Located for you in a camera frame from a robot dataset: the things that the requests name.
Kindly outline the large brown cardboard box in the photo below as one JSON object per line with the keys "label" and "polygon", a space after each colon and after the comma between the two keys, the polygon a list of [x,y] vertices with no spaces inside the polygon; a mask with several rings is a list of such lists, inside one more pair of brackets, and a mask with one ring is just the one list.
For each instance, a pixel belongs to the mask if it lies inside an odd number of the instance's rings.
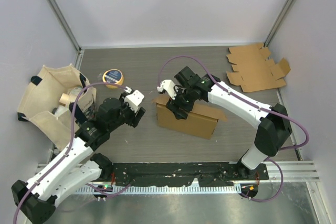
{"label": "large brown cardboard box", "polygon": [[169,96],[160,94],[152,100],[156,104],[157,124],[160,127],[177,132],[194,135],[204,139],[211,139],[219,121],[227,122],[225,113],[207,105],[194,104],[186,119],[176,119],[166,104]]}

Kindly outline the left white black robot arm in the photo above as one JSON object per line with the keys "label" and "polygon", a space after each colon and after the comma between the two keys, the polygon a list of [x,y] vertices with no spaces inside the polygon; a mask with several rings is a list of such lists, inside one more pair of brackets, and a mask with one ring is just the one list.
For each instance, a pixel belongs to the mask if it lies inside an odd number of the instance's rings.
{"label": "left white black robot arm", "polygon": [[12,185],[15,205],[31,221],[44,223],[60,203],[82,185],[93,180],[107,181],[112,174],[111,161],[95,153],[112,131],[126,124],[137,127],[145,109],[139,91],[107,98],[94,119],[85,122],[69,143],[48,165],[28,181]]}

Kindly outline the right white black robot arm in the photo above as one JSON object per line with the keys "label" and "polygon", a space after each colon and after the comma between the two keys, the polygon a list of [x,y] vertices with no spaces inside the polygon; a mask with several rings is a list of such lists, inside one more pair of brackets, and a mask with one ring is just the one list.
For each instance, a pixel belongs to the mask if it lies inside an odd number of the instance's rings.
{"label": "right white black robot arm", "polygon": [[203,100],[227,109],[257,130],[254,143],[237,163],[237,173],[242,179],[254,176],[258,165],[274,157],[292,133],[287,110],[279,103],[271,106],[257,102],[236,93],[219,78],[211,74],[200,77],[189,67],[178,72],[175,79],[178,83],[161,81],[157,91],[168,94],[166,107],[176,119],[187,119],[195,101]]}

